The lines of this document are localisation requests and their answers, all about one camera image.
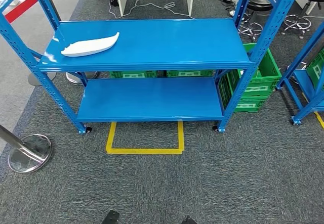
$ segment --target chair leg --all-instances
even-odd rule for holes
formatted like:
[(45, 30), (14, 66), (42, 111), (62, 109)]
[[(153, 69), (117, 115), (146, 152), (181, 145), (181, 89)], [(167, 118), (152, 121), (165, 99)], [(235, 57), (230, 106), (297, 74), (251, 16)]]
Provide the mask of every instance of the chair leg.
[(285, 19), (283, 21), (283, 23), (286, 26), (281, 34), (285, 35), (285, 32), (288, 29), (295, 29), (298, 30), (300, 32), (299, 38), (303, 39), (304, 35), (305, 34), (305, 31), (309, 31), (310, 27), (311, 26), (311, 22), (306, 18), (306, 11), (310, 6), (310, 1), (307, 2), (301, 14), (296, 15), (289, 15), (286, 16)]

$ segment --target stool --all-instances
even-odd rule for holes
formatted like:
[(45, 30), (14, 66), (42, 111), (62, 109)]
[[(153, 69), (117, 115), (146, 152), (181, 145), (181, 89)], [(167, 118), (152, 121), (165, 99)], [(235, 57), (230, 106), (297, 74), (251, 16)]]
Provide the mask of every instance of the stool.
[(239, 28), (240, 34), (245, 34), (255, 41), (255, 37), (261, 34), (262, 26), (256, 23), (257, 12), (266, 12), (273, 8), (269, 0), (250, 0), (248, 1), (248, 8), (252, 10), (251, 17), (241, 23)]
[(320, 6), (320, 2), (324, 2), (324, 0), (307, 0), (308, 2), (303, 7), (301, 12), (299, 15), (289, 15), (286, 16), (283, 21), (287, 27), (282, 32), (281, 34), (285, 35), (288, 29), (298, 29), (301, 32), (299, 38), (303, 39), (305, 31), (310, 31), (310, 27), (311, 26), (311, 22), (306, 17), (306, 12), (310, 6), (311, 2), (316, 2), (318, 4), (319, 9), (322, 9)]

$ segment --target shelving unit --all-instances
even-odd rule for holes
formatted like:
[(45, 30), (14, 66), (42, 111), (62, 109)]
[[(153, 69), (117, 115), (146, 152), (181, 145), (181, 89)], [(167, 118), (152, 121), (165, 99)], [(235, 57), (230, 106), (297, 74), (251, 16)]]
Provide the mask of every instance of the shelving unit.
[[(324, 73), (321, 73), (317, 86), (313, 86), (310, 78), (306, 70), (297, 70), (299, 64), (304, 61), (319, 39), (324, 34), (324, 22), (322, 22), (319, 28), (282, 75), (282, 77), (276, 85), (277, 89), (282, 89), (285, 84), (290, 92), (299, 112), (295, 116), (292, 116), (294, 125), (301, 124), (301, 119), (306, 115), (313, 111), (324, 111)], [(298, 83), (298, 86), (305, 95), (308, 103), (303, 105), (299, 97), (290, 84), (289, 79), (295, 77)]]
[[(4, 0), (0, 11), (12, 0)], [(27, 48), (0, 16), (0, 33), (37, 77), (79, 133), (82, 122), (217, 120), (224, 131), (294, 0), (270, 0), (273, 9), (258, 43), (246, 53), (237, 28), (248, 0), (239, 0), (233, 19), (151, 19), (61, 22), (50, 0), (39, 0), (55, 30), (45, 53)], [(85, 57), (64, 57), (60, 51), (79, 40), (120, 36), (113, 47)], [(215, 70), (214, 77), (87, 80), (84, 71)], [(218, 81), (230, 69), (243, 69), (226, 108)], [(85, 92), (75, 113), (46, 75), (69, 72), (82, 79)]]

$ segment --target blue shelf frame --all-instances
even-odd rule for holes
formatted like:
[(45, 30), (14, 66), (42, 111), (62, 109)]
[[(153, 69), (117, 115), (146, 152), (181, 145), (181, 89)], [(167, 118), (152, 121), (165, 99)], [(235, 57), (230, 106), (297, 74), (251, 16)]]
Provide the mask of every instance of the blue shelf frame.
[[(2, 12), (8, 7), (13, 0), (3, 0), (0, 3), (0, 33), (10, 45), (11, 48), (16, 52), (23, 63), (25, 63), (32, 73), (33, 73), (37, 79), (39, 79), (42, 85), (46, 90), (49, 95), (51, 95), (57, 105), (59, 105), (72, 123), (73, 123), (79, 133), (86, 133), (86, 127), (84, 123), (81, 121), (81, 119), (78, 118), (78, 115), (76, 114), (46, 74), (46, 71), (51, 71), (55, 69), (53, 68), (45, 68), (42, 67), (40, 63), (37, 61), (35, 58), (40, 58), (42, 60), (44, 55), (40, 55), (37, 52), (32, 51), (26, 46), (14, 29), (13, 27), (5, 19), (5, 17), (2, 14)], [(46, 16), (48, 18), (51, 26), (56, 33), (60, 33), (60, 26), (63, 24), (60, 20), (60, 18), (56, 14), (54, 7), (52, 5), (51, 0), (38, 0)], [(190, 66), (201, 68), (201, 69), (218, 69), (216, 75), (213, 79), (215, 82), (215, 91), (217, 95), (220, 99), (219, 88), (218, 88), (218, 79), (227, 72), (228, 69), (243, 69), (244, 73), (242, 75), (240, 80), (238, 82), (236, 88), (235, 88), (233, 96), (230, 99), (229, 103), (226, 108), (224, 108), (222, 103), (220, 103), (218, 107), (218, 112), (221, 111), (221, 115), (214, 116), (213, 118), (213, 114), (211, 113), (210, 117), (203, 116), (199, 117), (199, 115), (195, 115), (194, 117), (190, 117), (190, 115), (187, 115), (187, 117), (180, 117), (180, 119), (184, 120), (218, 120), (218, 130), (218, 131), (224, 131), (225, 126), (230, 120), (230, 118), (233, 113), (234, 109), (236, 107), (241, 96), (244, 93), (245, 88), (250, 82), (250, 80), (255, 74), (255, 71), (258, 67), (261, 59), (264, 56), (267, 49), (270, 45), (270, 43), (273, 40), (274, 36), (280, 27), (281, 23), (285, 19), (285, 15), (289, 12), (289, 8), (294, 2), (294, 0), (270, 0), (273, 4), (273, 9), (271, 12), (270, 18), (267, 21), (266, 25), (264, 27), (264, 30), (258, 40), (257, 44), (251, 51), (248, 53), (248, 61), (237, 61), (236, 63), (230, 63), (229, 61), (225, 60), (224, 62), (220, 62), (218, 65), (214, 65), (214, 68), (207, 68), (205, 66), (208, 66), (206, 61), (202, 61), (200, 63), (200, 67), (196, 65), (189, 65), (188, 63), (184, 63), (182, 68), (189, 69)], [(233, 26), (236, 29), (241, 23), (244, 12), (246, 9), (248, 0), (239, 0), (237, 4), (236, 11), (233, 17)], [(135, 68), (132, 67), (126, 67), (130, 70), (135, 70)], [(146, 67), (146, 70), (152, 70), (153, 66)], [(160, 69), (168, 69), (172, 68), (174, 70), (177, 70), (180, 67), (171, 67), (171, 64), (168, 65), (166, 68), (164, 68), (163, 65), (160, 65), (159, 67)], [(87, 93), (87, 87), (88, 81), (85, 78), (83, 71), (85, 68), (82, 67), (66, 67), (66, 68), (60, 68), (57, 71), (66, 71), (71, 72), (74, 75), (76, 75), (82, 80), (83, 85), (85, 86), (85, 93)], [(87, 71), (94, 71), (97, 70), (97, 68), (91, 68), (87, 67)]]
[[(277, 89), (282, 89), (285, 84), (298, 107), (299, 112), (296, 115), (292, 116), (292, 120), (294, 125), (301, 124), (301, 119), (310, 112), (324, 111), (324, 91), (322, 90), (322, 86), (324, 85), (324, 73), (321, 73), (317, 86), (314, 88), (306, 70), (297, 69), (298, 66), (303, 62), (304, 59), (305, 59), (308, 53), (319, 41), (323, 34), (324, 22), (322, 22), (276, 84)], [(305, 95), (308, 103), (303, 106), (303, 104), (299, 100), (298, 96), (289, 82), (289, 79), (292, 76), (297, 80), (299, 87)]]

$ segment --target yellow tape square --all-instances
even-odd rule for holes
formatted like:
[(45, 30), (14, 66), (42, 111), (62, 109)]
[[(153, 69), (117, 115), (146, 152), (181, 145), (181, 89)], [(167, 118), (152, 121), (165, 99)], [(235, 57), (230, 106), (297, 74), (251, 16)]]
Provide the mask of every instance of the yellow tape square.
[(133, 155), (180, 155), (184, 151), (184, 122), (177, 121), (177, 141), (177, 149), (145, 149), (145, 148), (113, 148), (113, 138), (116, 132), (117, 122), (113, 121), (110, 124), (108, 134), (106, 151), (108, 154), (133, 154)]

